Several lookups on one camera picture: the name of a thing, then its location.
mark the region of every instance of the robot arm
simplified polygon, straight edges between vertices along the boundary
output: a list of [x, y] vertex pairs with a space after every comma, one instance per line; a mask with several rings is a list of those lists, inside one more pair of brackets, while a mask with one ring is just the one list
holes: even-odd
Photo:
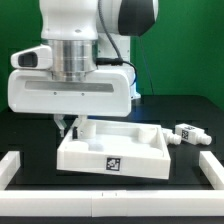
[[[157, 0], [102, 3], [105, 25], [111, 33], [141, 35], [157, 16]], [[98, 33], [103, 32], [97, 20], [98, 0], [40, 0], [40, 9], [42, 45], [12, 56], [12, 65], [18, 69], [9, 78], [12, 110], [127, 116], [133, 69], [96, 66]]]

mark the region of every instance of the small white block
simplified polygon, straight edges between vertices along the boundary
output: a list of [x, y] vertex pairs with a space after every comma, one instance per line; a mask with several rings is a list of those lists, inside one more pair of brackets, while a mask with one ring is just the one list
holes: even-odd
[[210, 152], [200, 152], [199, 166], [215, 190], [224, 190], [224, 168]]
[[5, 190], [20, 167], [20, 153], [8, 152], [0, 162], [0, 190]]

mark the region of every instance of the qr code sticker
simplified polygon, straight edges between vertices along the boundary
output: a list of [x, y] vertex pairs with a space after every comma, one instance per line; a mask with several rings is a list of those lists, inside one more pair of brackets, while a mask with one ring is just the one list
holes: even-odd
[[107, 170], [120, 171], [121, 159], [118, 158], [107, 158]]
[[188, 131], [182, 131], [182, 138], [185, 139], [185, 140], [188, 140], [189, 138], [189, 132]]

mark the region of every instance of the white object with marker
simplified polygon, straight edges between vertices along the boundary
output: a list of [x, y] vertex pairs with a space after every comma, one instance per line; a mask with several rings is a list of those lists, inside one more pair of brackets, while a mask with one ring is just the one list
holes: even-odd
[[205, 130], [188, 124], [176, 125], [175, 132], [177, 135], [181, 136], [183, 141], [193, 145], [210, 145], [212, 142], [211, 136], [205, 134]]

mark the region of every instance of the white plastic casing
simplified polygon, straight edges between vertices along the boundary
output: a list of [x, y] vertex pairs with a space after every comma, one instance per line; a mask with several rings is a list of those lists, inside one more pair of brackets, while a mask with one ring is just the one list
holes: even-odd
[[[113, 91], [77, 90], [85, 83], [87, 88], [91, 84], [108, 84]], [[8, 101], [14, 112], [24, 113], [127, 116], [131, 111], [130, 83], [125, 70], [109, 67], [88, 73], [80, 84], [55, 82], [49, 71], [16, 70], [9, 78]]]
[[97, 40], [97, 0], [40, 0], [42, 38]]
[[78, 119], [73, 126], [78, 126], [78, 140], [72, 140], [71, 129], [58, 148], [58, 170], [169, 178], [171, 160], [161, 126]]
[[[28, 68], [28, 67], [20, 67], [19, 65], [19, 56], [26, 54], [26, 53], [35, 53], [38, 58], [37, 67]], [[50, 69], [53, 66], [53, 56], [52, 56], [52, 49], [49, 46], [41, 45], [39, 47], [30, 48], [25, 51], [20, 51], [16, 54], [13, 54], [11, 57], [11, 64], [14, 68], [17, 69]]]
[[212, 142], [211, 136], [206, 135], [205, 130], [188, 124], [176, 125], [175, 132], [177, 135], [181, 136], [183, 141], [193, 145], [210, 145]]

